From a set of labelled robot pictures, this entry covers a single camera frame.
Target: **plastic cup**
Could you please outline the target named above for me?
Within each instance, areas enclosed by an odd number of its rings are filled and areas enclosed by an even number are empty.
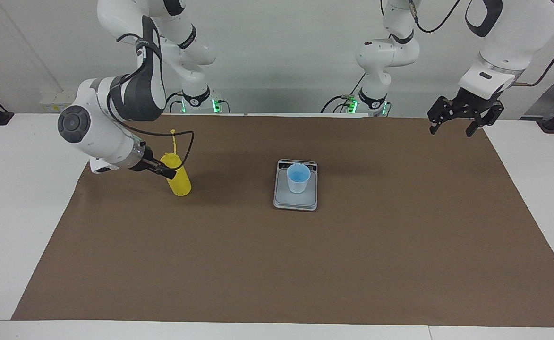
[[[287,168],[287,185],[294,194],[304,192],[310,179],[311,170],[304,164],[295,163]]]

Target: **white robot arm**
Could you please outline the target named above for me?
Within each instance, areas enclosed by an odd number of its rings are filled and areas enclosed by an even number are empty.
[[[184,0],[99,0],[97,13],[117,41],[134,44],[138,69],[129,76],[84,81],[73,105],[59,116],[59,133],[91,157],[95,173],[126,168],[172,179],[175,170],[154,159],[123,122],[150,122],[162,114],[163,61],[177,71],[190,107],[208,105],[211,91],[199,65],[213,63],[216,51],[186,17]]]
[[[385,69],[413,64],[419,57],[409,0],[388,0],[383,24],[390,33],[387,39],[367,41],[357,49],[357,63],[365,70],[358,93],[359,112],[382,112],[391,86]]]
[[[439,97],[428,112],[435,134],[440,125],[455,118],[474,119],[468,137],[484,125],[493,125],[503,112],[498,98],[522,75],[533,56],[554,36],[554,0],[482,0],[486,15],[473,23],[478,0],[469,4],[468,27],[485,40],[480,54],[460,80],[458,95]]]

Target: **white table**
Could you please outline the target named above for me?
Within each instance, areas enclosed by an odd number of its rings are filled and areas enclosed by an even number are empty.
[[[19,114],[0,127],[0,340],[554,340],[554,329],[7,321],[87,163],[57,134],[56,120],[54,114]],[[486,133],[554,250],[554,136],[532,122],[501,121]]]

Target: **yellow bottle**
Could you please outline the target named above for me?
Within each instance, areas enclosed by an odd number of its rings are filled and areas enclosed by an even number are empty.
[[[174,153],[165,153],[164,157],[160,159],[162,163],[165,164],[165,166],[168,166],[169,168],[177,168],[182,164],[182,161],[180,160],[180,157],[178,157],[177,153],[177,147],[176,147],[176,138],[172,136],[172,139],[174,141]],[[184,167],[180,168],[176,172],[176,177],[174,177],[173,180],[167,180],[167,183],[171,187],[171,191],[176,196],[186,196],[191,192],[191,181],[188,179],[187,171],[184,169]]]

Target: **brown table mat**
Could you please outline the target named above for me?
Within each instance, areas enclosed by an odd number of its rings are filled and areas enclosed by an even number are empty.
[[[86,168],[13,319],[554,327],[554,254],[467,124],[436,136],[422,119],[138,125],[195,130],[193,192]],[[319,164],[316,212],[273,207],[282,158]]]

